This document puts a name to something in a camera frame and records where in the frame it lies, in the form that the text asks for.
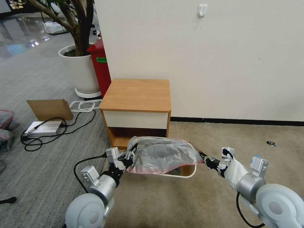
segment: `wooden nightstand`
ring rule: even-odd
[[[168,137],[169,80],[114,79],[99,108],[112,147],[126,149],[133,136]]]

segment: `wooden tabletop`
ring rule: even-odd
[[[99,107],[109,111],[169,112],[169,80],[113,79]]]

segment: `cardboard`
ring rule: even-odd
[[[40,121],[54,117],[65,120],[73,119],[73,114],[66,100],[27,100],[28,105]]]

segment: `carpet floor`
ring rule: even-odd
[[[57,54],[60,48],[73,44],[71,35],[47,36],[50,37],[47,42],[0,63],[0,107],[13,110],[20,124],[12,149],[0,151],[0,159],[7,163],[0,173],[0,199],[17,197],[12,205],[0,205],[1,228],[61,228],[69,203],[84,193],[73,174],[75,163],[101,155],[110,146],[97,110],[93,121],[81,130],[43,145],[38,151],[24,150],[20,134],[37,120],[26,100],[65,99],[68,103],[81,100]],[[92,112],[81,113],[67,132],[85,124],[92,116]],[[77,171],[89,164],[101,170],[104,162],[104,159],[84,162]]]
[[[101,155],[110,145],[99,112],[81,131],[66,135],[39,151],[27,152],[20,133],[36,120],[28,99],[78,100],[57,51],[72,43],[69,34],[50,36],[38,47],[0,63],[0,107],[16,112],[20,128],[10,151],[0,151],[7,168],[0,174],[1,228],[61,228],[69,203],[83,190],[73,174],[74,164]],[[91,118],[81,114],[77,125]],[[293,189],[304,197],[304,128],[212,123],[171,122],[169,136],[191,141],[210,156],[221,147],[236,150],[236,158],[249,166],[253,155],[269,160],[265,178]],[[266,144],[273,141],[277,147]],[[104,160],[86,162],[101,170]],[[236,193],[213,170],[199,165],[192,178],[178,179],[125,173],[114,192],[115,204],[105,227],[248,227],[237,212]],[[257,225],[260,221],[244,209]]]

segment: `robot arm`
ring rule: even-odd
[[[87,166],[81,171],[90,187],[88,193],[78,196],[69,205],[66,212],[68,228],[104,226],[105,218],[114,204],[114,189],[119,185],[123,171],[133,164],[136,147],[122,154],[119,154],[118,148],[107,149],[109,170],[101,175],[93,166]],[[304,228],[304,201],[285,186],[266,184],[264,174],[267,160],[254,156],[249,170],[234,158],[233,148],[222,148],[222,161],[197,151],[208,169],[216,170],[237,191],[237,209],[247,225],[253,228],[264,224],[269,228]],[[263,224],[253,226],[245,220],[238,206],[239,198]]]
[[[266,184],[264,175],[268,167],[268,160],[254,156],[250,163],[250,169],[244,167],[235,158],[233,148],[222,148],[222,158],[209,158],[199,152],[208,169],[217,170],[237,191],[237,209],[250,227],[262,227],[264,224],[269,228],[303,228],[304,227],[304,201],[291,189],[278,185]],[[250,225],[243,217],[238,199],[242,204],[263,224]]]
[[[67,208],[67,228],[102,228],[105,225],[105,219],[114,205],[114,189],[118,187],[123,172],[133,164],[136,147],[122,154],[117,147],[107,149],[109,169],[101,175],[94,166],[87,166],[81,171],[90,186],[88,193],[76,197]]]

